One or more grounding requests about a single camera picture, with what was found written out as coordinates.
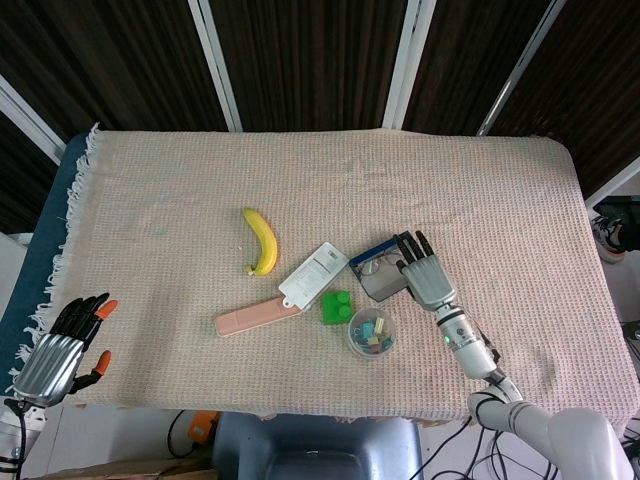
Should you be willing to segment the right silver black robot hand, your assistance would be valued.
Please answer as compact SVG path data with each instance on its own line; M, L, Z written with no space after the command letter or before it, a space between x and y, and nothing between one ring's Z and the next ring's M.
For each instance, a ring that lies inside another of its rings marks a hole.
M436 312L453 303L456 290L421 231L393 237L401 258L396 262L412 298L425 310Z

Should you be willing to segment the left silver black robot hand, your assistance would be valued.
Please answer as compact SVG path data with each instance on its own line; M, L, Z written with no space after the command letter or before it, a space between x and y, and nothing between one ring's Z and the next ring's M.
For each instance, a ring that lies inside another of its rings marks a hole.
M79 375L77 371L102 324L117 307L118 301L107 293L77 298L67 304L15 378L16 397L46 409L105 376L112 358L108 350L102 352L90 373Z

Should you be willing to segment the grey blue-edged pouch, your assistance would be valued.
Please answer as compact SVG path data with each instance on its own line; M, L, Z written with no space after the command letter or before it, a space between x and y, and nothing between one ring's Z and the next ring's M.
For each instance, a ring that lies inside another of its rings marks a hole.
M366 250L363 253L356 255L355 257L349 260L349 267L356 279L364 289L365 293L372 300L380 303L389 297L392 297L396 293L407 288L407 281L404 276L399 272L393 277L387 278L366 278L361 277L360 274L356 271L356 267L366 259L375 257L377 255L381 255L383 253L390 252L398 252L401 255L401 259L403 259L402 252L400 251L396 241L391 238L369 250Z

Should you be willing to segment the brown cardboard box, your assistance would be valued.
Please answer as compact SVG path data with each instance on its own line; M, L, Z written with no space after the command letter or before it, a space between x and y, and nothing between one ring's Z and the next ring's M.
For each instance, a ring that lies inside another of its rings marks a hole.
M62 470L28 480L219 480L204 458L123 461Z

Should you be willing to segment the clear jar of binder clips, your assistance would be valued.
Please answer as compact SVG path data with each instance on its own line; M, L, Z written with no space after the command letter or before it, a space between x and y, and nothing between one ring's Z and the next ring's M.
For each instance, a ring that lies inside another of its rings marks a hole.
M396 325L386 311L361 309L349 322L347 339L356 356L370 360L382 358L396 344Z

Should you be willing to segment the green toy building block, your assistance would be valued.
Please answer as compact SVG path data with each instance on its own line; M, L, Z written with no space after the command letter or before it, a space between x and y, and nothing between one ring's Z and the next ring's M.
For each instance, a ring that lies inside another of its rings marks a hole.
M349 323L354 310L351 295L345 290L331 291L322 295L322 323L324 325L341 325Z

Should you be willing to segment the white printed flat package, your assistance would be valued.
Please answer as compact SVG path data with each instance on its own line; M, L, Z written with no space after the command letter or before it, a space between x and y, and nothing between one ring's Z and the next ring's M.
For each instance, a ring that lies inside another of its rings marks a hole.
M307 310L347 264L341 251L324 242L278 286L283 306Z

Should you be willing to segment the orange device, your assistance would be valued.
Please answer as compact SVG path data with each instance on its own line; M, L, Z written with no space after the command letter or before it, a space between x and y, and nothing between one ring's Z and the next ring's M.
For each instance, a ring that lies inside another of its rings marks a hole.
M198 410L195 412L187 432L193 452L199 451L214 441L219 420L220 413L218 411Z

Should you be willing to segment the yellow banana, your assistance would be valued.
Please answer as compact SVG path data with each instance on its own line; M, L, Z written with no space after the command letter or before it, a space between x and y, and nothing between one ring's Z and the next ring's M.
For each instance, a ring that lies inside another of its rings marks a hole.
M246 270L249 275L266 276L275 268L278 259L278 243L274 231L266 219L255 209L244 208L243 217L260 245L260 256Z

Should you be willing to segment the white and orange sneaker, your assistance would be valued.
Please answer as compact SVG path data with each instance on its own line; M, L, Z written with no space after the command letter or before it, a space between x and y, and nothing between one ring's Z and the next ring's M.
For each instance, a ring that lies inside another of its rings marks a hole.
M617 237L622 221L618 218L597 216L590 224L599 257L609 264L621 262L626 255Z

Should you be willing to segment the long pink plastic case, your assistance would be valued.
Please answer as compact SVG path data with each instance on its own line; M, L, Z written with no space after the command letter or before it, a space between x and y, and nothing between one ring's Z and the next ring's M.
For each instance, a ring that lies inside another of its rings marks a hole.
M299 315L302 310L288 304L284 297L276 297L239 310L224 313L214 319L218 336L226 337L237 333L270 325L280 320Z

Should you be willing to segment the grey robot torso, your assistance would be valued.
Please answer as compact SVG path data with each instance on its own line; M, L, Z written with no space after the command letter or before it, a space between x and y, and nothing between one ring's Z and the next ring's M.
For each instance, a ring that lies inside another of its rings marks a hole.
M399 417L225 413L212 466L218 480L423 480L418 427Z

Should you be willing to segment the beige woven fringed blanket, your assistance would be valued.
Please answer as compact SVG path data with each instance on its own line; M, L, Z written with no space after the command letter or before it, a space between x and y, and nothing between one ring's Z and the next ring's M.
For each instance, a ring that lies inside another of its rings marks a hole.
M225 338L214 328L275 297L324 242L351 257L422 231L527 401L594 409L617 429L640 410L573 162L553 140L99 131L76 184L51 311L105 292L119 303L82 364L110 350L111 366L79 403L464 417L481 383L405 292L383 305L397 339L380 359L356 356L318 307ZM266 276L246 270L260 245L244 208L277 239Z

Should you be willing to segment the white partition frame post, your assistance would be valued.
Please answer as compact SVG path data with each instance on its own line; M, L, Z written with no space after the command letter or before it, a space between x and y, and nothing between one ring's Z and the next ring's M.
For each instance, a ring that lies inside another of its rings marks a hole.
M605 182L599 187L593 194L585 199L585 207L587 209L593 208L604 198L609 196L612 192L626 184L630 179L640 174L640 156L634 159L610 180Z
M0 112L55 165L60 165L66 143L2 74L0 74Z
M226 126L230 132L243 132L241 115L216 28L211 1L187 2Z
M381 126L401 130L428 38L437 0L407 0Z
M484 120L480 124L476 132L477 136L483 137L490 133L512 93L518 86L518 83L527 67L533 60L535 54L563 10L566 2L567 0L549 0L548 6L541 16L541 19L534 28L513 69L491 105L491 108L486 114Z

